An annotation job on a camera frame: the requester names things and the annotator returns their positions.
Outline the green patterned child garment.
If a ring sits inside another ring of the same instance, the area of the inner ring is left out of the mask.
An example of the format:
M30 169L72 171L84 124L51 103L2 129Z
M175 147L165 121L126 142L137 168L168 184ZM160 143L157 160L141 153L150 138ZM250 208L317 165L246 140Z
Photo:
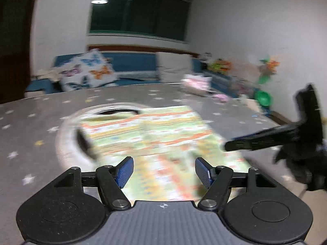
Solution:
M205 193L195 172L195 160L246 172L248 162L223 149L224 138L187 106L144 108L138 115L120 112L107 119L82 121L98 166L134 159L134 172L124 194L134 202L199 201Z

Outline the green plastic bowl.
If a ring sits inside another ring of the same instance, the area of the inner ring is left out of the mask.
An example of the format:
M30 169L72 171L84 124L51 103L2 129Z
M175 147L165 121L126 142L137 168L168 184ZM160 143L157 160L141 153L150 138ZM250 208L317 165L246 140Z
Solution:
M268 92L258 90L255 92L254 96L255 96L255 99L257 100L257 102L262 107L269 108L270 105L272 104L272 97L270 96L270 94Z

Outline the round induction cooker inset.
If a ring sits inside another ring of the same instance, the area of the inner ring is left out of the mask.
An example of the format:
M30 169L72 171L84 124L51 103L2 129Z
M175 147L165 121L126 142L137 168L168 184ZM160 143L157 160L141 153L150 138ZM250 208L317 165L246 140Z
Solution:
M82 172L94 171L98 167L97 156L92 149L91 139L86 137L82 121L86 119L107 119L120 112L138 115L146 105L131 102L116 102L80 109L68 116L55 137L55 149L59 164L64 170L78 166Z

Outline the clear plastic storage box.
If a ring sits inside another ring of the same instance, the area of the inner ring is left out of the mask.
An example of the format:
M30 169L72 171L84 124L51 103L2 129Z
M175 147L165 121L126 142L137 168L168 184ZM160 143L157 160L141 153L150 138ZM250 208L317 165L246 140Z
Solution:
M247 95L249 98L254 97L255 86L248 80L232 77L230 91L235 95Z

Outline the colourful pinwheel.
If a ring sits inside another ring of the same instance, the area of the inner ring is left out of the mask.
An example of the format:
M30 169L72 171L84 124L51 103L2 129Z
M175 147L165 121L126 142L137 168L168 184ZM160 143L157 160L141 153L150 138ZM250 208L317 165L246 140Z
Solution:
M258 79L259 85L264 85L267 83L270 78L277 73L277 67L280 66L280 62L275 59L268 57L265 59L259 60L260 65L258 67L260 76Z

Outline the pink hair scrunchie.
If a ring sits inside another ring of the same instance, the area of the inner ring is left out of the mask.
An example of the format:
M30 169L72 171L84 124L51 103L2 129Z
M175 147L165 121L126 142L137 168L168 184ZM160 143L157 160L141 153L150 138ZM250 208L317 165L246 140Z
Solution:
M220 102L228 102L229 101L229 97L224 94L214 94L213 98L216 98Z

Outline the grey star tablecloth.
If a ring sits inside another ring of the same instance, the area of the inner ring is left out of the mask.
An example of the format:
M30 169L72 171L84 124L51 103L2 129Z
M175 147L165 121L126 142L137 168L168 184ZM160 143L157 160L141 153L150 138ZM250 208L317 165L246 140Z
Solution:
M78 110L114 103L150 107L187 105L218 134L231 139L275 123L238 101L186 94L176 84L143 84L61 92L1 105L1 244L23 242L16 225L19 206L69 168L57 150L63 123Z

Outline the yellow bear plush toy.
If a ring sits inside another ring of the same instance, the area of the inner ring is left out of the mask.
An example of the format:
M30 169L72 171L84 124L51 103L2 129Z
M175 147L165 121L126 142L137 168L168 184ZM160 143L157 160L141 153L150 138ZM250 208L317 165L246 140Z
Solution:
M227 75L231 68L232 63L223 59L217 59L208 65L209 71L222 75Z

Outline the pink tissue pack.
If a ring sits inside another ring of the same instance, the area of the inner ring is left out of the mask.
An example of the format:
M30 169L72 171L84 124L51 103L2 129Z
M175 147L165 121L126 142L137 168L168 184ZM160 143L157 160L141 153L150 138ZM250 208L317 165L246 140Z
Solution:
M211 81L212 77L186 74L181 80L181 88L189 94L206 96L211 89Z

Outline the butterfly print pillow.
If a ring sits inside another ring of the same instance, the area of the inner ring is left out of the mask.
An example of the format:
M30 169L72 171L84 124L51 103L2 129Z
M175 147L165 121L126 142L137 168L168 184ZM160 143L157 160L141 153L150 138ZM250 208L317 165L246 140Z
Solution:
M55 69L63 91L93 89L118 79L111 61L106 60L97 49L75 56Z

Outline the blue sofa bench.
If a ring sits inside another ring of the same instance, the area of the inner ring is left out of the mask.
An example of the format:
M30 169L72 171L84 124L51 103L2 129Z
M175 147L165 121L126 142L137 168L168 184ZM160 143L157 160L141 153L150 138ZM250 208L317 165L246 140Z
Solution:
M106 84L107 86L126 86L136 84L158 84L160 79L156 71L156 55L148 52L105 52L103 55L111 60L118 79ZM193 72L212 77L211 86L233 98L237 97L232 91L232 79L225 75L215 75L205 70L205 64L197 58L192 59ZM33 79L28 85L27 92L43 91L45 94L63 92L59 82L50 79Z

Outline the grey plain pillow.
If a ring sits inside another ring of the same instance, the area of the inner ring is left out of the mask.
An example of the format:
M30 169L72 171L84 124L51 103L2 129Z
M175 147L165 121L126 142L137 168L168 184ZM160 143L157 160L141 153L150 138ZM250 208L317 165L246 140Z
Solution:
M185 75L193 73L192 56L157 52L156 71L161 83L179 83Z

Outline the beige crumpled cloth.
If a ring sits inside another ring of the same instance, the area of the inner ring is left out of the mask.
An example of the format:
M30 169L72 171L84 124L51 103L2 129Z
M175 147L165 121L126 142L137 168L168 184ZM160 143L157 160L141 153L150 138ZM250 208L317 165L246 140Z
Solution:
M59 82L61 75L56 69L38 70L33 78L36 80L50 80L51 82Z

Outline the dark window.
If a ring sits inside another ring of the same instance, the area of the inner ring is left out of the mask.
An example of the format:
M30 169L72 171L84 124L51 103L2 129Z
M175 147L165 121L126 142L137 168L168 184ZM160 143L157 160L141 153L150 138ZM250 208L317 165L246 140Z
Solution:
M186 35L189 1L105 0L93 2L91 33L152 36L183 41Z

